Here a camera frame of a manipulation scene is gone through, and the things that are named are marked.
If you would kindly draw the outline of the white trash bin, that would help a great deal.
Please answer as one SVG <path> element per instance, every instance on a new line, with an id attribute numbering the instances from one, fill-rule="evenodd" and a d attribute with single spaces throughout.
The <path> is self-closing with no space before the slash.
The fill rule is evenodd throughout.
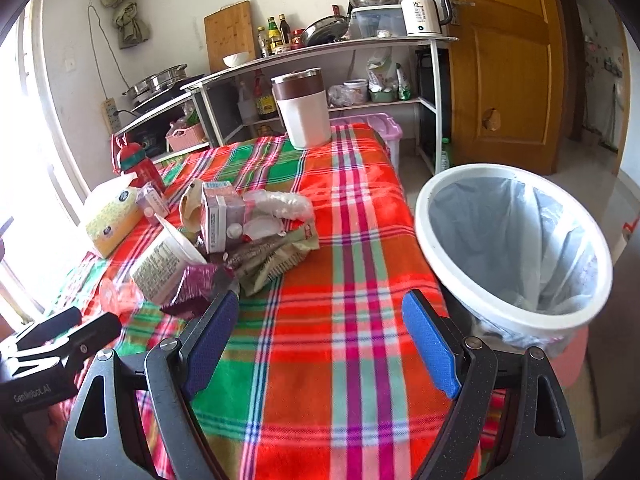
<path id="1" fill-rule="evenodd" d="M 560 353 L 610 296 L 611 253 L 597 222 L 538 174 L 497 164 L 444 170 L 421 188 L 414 228 L 477 337 Z"/>

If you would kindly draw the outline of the grey trash bag liner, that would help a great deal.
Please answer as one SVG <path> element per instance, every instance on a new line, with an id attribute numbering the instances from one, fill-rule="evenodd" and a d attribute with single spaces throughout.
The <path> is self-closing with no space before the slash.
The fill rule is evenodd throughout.
<path id="1" fill-rule="evenodd" d="M 501 349 L 555 358 L 577 327 L 567 315 L 600 306 L 608 254 L 589 214 L 520 179 L 475 176 L 444 185 L 426 207 L 453 268 L 487 292 L 465 303 L 471 330 Z"/>

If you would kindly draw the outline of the red transparent plastic wrapper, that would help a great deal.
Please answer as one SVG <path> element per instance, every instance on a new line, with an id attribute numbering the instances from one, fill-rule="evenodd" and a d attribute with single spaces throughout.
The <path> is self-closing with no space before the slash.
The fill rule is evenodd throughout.
<path id="1" fill-rule="evenodd" d="M 109 278 L 102 278 L 98 295 L 101 309 L 118 316 L 128 315 L 143 304 L 142 292 L 132 281 L 116 285 Z"/>

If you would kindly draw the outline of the yellow white tissue pack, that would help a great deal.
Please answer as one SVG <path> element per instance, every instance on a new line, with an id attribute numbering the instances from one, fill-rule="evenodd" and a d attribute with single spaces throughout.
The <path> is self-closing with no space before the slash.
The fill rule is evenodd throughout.
<path id="1" fill-rule="evenodd" d="M 142 218 L 133 174 L 99 184 L 87 197 L 81 225 L 96 253 L 109 257 Z"/>

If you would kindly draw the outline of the purple foil snack wrapper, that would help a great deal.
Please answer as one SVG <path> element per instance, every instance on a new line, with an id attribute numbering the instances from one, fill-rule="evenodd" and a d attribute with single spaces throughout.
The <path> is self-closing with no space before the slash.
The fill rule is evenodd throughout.
<path id="1" fill-rule="evenodd" d="M 218 290 L 227 290 L 233 279 L 233 272 L 224 266 L 211 263 L 187 266 L 182 272 L 177 289 L 160 306 L 160 310 L 183 320 L 199 318 L 212 303 Z"/>

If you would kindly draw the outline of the green brown snack bag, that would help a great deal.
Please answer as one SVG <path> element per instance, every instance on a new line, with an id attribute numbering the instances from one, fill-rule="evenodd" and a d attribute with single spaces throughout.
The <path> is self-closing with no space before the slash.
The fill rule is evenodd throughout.
<path id="1" fill-rule="evenodd" d="M 224 266 L 234 273 L 249 297 L 298 266 L 318 248 L 316 224 L 309 220 L 292 231 L 245 243 L 224 256 Z"/>

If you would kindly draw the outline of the pink woven basket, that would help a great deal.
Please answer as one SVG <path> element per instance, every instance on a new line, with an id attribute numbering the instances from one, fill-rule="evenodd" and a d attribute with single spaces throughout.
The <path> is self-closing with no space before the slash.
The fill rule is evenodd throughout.
<path id="1" fill-rule="evenodd" d="M 166 141 L 172 152 L 178 152 L 206 142 L 206 135 L 201 124 L 185 127 L 175 124 L 166 134 Z"/>

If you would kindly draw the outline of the white power strip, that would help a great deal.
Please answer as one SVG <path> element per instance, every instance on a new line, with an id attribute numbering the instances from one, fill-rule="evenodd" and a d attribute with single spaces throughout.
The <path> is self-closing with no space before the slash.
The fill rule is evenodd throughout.
<path id="1" fill-rule="evenodd" d="M 116 133 L 120 128 L 122 128 L 118 108 L 113 98 L 108 98 L 101 103 L 101 112 L 105 125 L 111 134 Z"/>

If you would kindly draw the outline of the clear crumpled plastic bag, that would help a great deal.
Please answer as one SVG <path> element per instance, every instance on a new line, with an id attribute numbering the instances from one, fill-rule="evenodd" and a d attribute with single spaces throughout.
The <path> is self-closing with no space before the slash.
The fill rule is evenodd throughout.
<path id="1" fill-rule="evenodd" d="M 302 194 L 253 190 L 245 192 L 242 199 L 245 204 L 243 235 L 249 240 L 283 232 L 285 220 L 314 220 L 314 207 Z"/>

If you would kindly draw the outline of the black induction cooker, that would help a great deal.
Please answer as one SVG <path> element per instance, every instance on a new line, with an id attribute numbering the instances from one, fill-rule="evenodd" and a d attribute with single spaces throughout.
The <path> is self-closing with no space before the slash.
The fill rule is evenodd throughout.
<path id="1" fill-rule="evenodd" d="M 154 94 L 154 96 L 151 96 L 148 100 L 134 107 L 131 110 L 131 113 L 134 114 L 134 116 L 141 116 L 149 112 L 150 110 L 154 110 L 154 108 L 157 108 L 158 106 L 171 101 L 172 99 L 178 98 L 178 96 L 182 96 L 183 86 L 185 86 L 186 84 L 190 84 L 193 81 L 197 81 L 202 77 L 203 74 L 199 74 L 198 76 L 188 77 L 186 79 L 175 82 L 170 88 Z"/>

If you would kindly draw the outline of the white ceramic bowl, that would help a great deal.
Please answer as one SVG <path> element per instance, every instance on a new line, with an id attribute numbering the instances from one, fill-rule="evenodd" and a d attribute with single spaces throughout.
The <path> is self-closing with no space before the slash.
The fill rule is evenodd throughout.
<path id="1" fill-rule="evenodd" d="M 237 68 L 250 60 L 250 54 L 246 51 L 233 53 L 222 59 L 224 66 L 228 68 Z"/>

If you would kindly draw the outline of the white brown lidded canister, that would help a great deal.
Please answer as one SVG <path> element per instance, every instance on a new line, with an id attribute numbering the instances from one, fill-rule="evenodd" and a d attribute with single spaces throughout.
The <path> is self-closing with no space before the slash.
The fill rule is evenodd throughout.
<path id="1" fill-rule="evenodd" d="M 320 67 L 272 77 L 271 85 L 293 148 L 309 150 L 331 140 L 328 98 Z"/>

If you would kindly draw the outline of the purple lidded storage box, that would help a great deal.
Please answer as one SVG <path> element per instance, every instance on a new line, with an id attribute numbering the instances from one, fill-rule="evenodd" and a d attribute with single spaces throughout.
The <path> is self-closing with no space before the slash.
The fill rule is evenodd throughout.
<path id="1" fill-rule="evenodd" d="M 399 172 L 400 141 L 404 134 L 396 120 L 386 113 L 360 114 L 347 117 L 334 117 L 330 119 L 332 126 L 350 126 L 363 124 L 373 129 L 384 141 L 390 162 L 396 174 Z"/>

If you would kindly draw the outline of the wooden door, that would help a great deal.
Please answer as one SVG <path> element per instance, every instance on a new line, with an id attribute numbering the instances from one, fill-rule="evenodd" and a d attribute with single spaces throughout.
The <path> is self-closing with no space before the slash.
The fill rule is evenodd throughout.
<path id="1" fill-rule="evenodd" d="M 553 174 L 566 60 L 558 0 L 451 1 L 454 161 Z"/>

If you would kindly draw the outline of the steel pan lid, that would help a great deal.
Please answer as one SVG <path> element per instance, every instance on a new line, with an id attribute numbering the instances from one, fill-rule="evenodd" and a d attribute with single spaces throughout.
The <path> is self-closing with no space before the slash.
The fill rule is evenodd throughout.
<path id="1" fill-rule="evenodd" d="M 303 46 L 321 46 L 340 40 L 346 34 L 348 24 L 348 19 L 343 15 L 330 15 L 315 21 L 302 33 Z"/>

